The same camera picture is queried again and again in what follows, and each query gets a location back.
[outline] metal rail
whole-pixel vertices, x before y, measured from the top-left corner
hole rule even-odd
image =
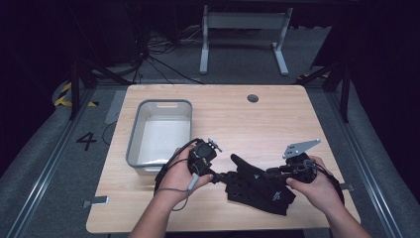
[[[373,203],[374,208],[379,216],[380,221],[382,222],[383,228],[387,233],[388,237],[403,237],[399,227],[390,211],[385,197],[383,196],[382,190],[374,179],[373,174],[370,171],[366,158],[362,153],[361,148],[355,138],[355,135],[352,131],[352,128],[348,123],[345,123],[341,117],[340,113],[340,103],[337,97],[333,93],[325,93],[327,99],[330,103],[330,106],[334,110],[337,121],[340,122],[340,126],[346,136],[346,139],[349,141],[349,145],[353,150],[354,162],[356,167],[361,174],[362,180],[367,188],[367,193],[370,196],[370,199]]]
[[[76,127],[83,113],[83,110],[86,108],[88,102],[92,98],[93,92],[93,89],[86,89],[85,93],[83,94],[81,100],[81,108],[79,112],[76,114],[74,119],[68,121],[67,125],[65,126],[64,131],[61,137],[59,138],[49,160],[47,161],[39,178],[34,183],[30,195],[28,196],[24,206],[19,212],[19,215],[17,216],[15,222],[13,223],[8,234],[6,235],[7,238],[21,237],[24,234],[25,229],[28,227],[28,224],[30,223],[31,218],[34,215],[35,210],[40,204],[40,201],[43,198],[43,195],[46,192],[50,181],[53,178],[53,174],[56,168],[58,167],[59,162],[61,161],[63,151],[65,149],[65,146],[67,145],[68,139],[74,131],[74,128]]]

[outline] wooden table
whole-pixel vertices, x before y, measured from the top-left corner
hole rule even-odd
[[[257,103],[247,97],[254,94]],[[321,139],[307,154],[321,157],[344,182],[309,97],[298,85],[134,85],[127,90],[96,196],[109,203],[92,205],[87,230],[130,232],[153,197],[155,176],[139,176],[125,159],[139,104],[146,99],[186,99],[193,107],[192,138],[211,137],[224,150],[213,160],[217,172],[235,171],[231,154],[263,170],[284,164],[290,143]],[[328,227],[323,213],[300,192],[287,216],[274,215],[227,199],[225,185],[209,183],[196,190],[186,207],[172,212],[168,231],[304,229]],[[360,221],[347,190],[346,207]]]

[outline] wrist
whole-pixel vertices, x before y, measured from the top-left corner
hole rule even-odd
[[[327,216],[327,218],[333,218],[334,216],[342,216],[345,213],[349,213],[347,208],[341,202],[337,202],[335,204],[330,204],[322,212],[324,212],[324,214]]]
[[[173,210],[173,208],[184,199],[184,194],[181,193],[183,192],[160,190],[155,194],[153,201],[164,209]]]

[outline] hand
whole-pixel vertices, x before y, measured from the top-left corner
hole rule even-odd
[[[170,169],[166,172],[166,175],[161,180],[158,187],[157,194],[155,196],[164,196],[164,199],[171,207],[175,207],[179,202],[187,198],[194,190],[207,184],[212,178],[212,175],[205,175],[198,179],[194,188],[191,191],[187,191],[189,184],[191,183],[193,176],[188,169],[189,152],[194,149],[194,146],[189,146],[183,150],[169,166]]]
[[[321,158],[314,156],[309,156],[309,158],[325,169],[325,165]],[[343,206],[333,185],[322,173],[317,173],[317,177],[311,183],[300,182],[293,178],[288,178],[286,182],[291,188],[302,192],[313,206],[324,213],[328,213],[339,206]]]

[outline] forearm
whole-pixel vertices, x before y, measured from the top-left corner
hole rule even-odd
[[[166,232],[172,206],[164,202],[164,197],[155,196],[146,208],[135,228],[130,233],[130,238],[161,238]]]
[[[331,232],[336,238],[370,237],[344,206],[336,207],[334,210],[326,212],[326,216]]]

